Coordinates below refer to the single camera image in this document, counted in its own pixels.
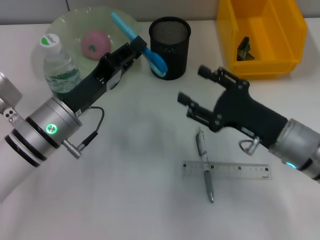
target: silver pen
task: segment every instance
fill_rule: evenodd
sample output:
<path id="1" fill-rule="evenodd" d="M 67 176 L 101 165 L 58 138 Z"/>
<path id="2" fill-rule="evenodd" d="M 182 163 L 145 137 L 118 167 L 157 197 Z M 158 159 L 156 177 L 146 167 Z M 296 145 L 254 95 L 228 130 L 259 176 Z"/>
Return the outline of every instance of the silver pen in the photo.
<path id="1" fill-rule="evenodd" d="M 206 142 L 205 142 L 205 135 L 204 135 L 204 131 L 202 131 L 200 127 L 198 130 L 198 134 L 195 137 L 195 141 L 198 147 L 199 156 L 201 157 L 201 165 L 203 168 L 206 194 L 209 198 L 209 201 L 211 203 L 214 203 L 215 201 L 214 186 L 212 184 L 211 171 L 209 168 L 209 160 L 208 160 L 208 153 L 207 153 Z"/>

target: blue indicator light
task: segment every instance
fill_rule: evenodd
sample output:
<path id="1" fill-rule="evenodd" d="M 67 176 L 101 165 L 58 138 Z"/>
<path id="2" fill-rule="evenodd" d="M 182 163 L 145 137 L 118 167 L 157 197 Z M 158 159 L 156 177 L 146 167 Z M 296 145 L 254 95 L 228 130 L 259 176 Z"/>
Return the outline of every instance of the blue indicator light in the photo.
<path id="1" fill-rule="evenodd" d="M 293 165 L 292 163 L 290 163 L 290 162 L 287 162 L 286 164 L 288 164 L 289 166 L 293 167 L 294 169 L 297 169 L 297 167 L 295 165 Z"/>

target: cable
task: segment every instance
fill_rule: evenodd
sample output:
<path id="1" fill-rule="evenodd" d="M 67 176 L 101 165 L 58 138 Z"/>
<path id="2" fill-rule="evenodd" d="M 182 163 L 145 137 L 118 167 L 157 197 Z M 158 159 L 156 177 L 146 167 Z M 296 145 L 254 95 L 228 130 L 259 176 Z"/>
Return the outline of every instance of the cable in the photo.
<path id="1" fill-rule="evenodd" d="M 89 109 L 100 109 L 102 114 L 101 114 L 100 121 L 99 121 L 98 126 L 96 127 L 95 131 L 93 133 L 91 133 L 85 140 L 83 140 L 79 146 L 76 147 L 79 151 L 82 151 L 83 149 L 85 149 L 85 147 L 88 146 L 89 143 L 98 135 L 98 130 L 99 130 L 101 123 L 105 117 L 105 110 L 102 107 L 90 106 Z"/>
<path id="2" fill-rule="evenodd" d="M 68 12 L 70 12 L 70 7 L 69 7 L 68 0 L 65 0 L 65 4 L 66 4 L 66 8 L 68 9 Z"/>
<path id="3" fill-rule="evenodd" d="M 98 126 L 96 127 L 96 130 L 95 130 L 96 132 L 98 132 L 98 130 L 99 130 L 100 126 L 101 126 L 101 123 L 102 123 L 102 121 L 104 120 L 104 117 L 105 117 L 105 110 L 100 106 L 90 106 L 89 109 L 100 109 L 101 112 L 102 112 L 100 121 L 99 121 Z"/>

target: pink ball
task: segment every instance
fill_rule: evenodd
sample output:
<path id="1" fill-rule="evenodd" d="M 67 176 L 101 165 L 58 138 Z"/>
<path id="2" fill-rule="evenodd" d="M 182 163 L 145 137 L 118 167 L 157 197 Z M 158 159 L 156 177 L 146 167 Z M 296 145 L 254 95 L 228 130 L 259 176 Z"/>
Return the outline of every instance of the pink ball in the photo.
<path id="1" fill-rule="evenodd" d="M 106 53 L 110 53 L 110 39 L 104 32 L 92 30 L 82 38 L 81 49 L 86 57 L 99 60 Z"/>

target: clear ruler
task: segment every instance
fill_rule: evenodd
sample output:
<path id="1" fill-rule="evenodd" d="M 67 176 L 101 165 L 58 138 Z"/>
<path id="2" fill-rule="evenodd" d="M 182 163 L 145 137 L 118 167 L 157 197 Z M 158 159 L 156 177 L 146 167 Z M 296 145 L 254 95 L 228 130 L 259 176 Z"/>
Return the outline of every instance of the clear ruler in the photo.
<path id="1" fill-rule="evenodd" d="M 271 171 L 268 164 L 251 164 L 237 162 L 206 162 L 184 161 L 182 163 L 183 176 L 203 176 L 203 167 L 208 167 L 213 178 L 232 179 L 262 179 L 271 180 Z"/>

